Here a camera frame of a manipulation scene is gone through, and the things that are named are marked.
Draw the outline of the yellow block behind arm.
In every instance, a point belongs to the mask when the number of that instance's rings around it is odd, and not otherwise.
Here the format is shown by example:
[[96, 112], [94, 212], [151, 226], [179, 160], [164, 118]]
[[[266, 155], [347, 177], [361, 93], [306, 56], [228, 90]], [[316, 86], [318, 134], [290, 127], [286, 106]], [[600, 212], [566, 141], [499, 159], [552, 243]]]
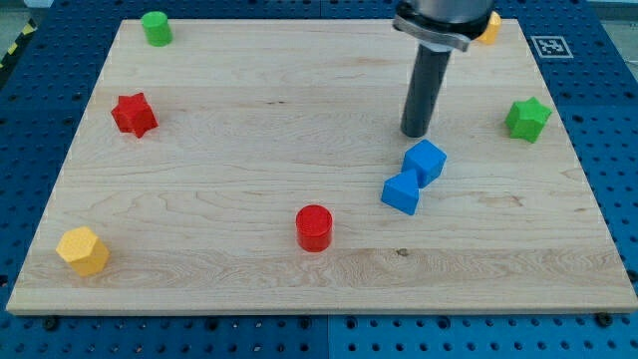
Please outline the yellow block behind arm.
[[496, 11], [492, 11], [483, 33], [477, 37], [477, 41], [485, 45], [492, 45], [501, 27], [501, 17]]

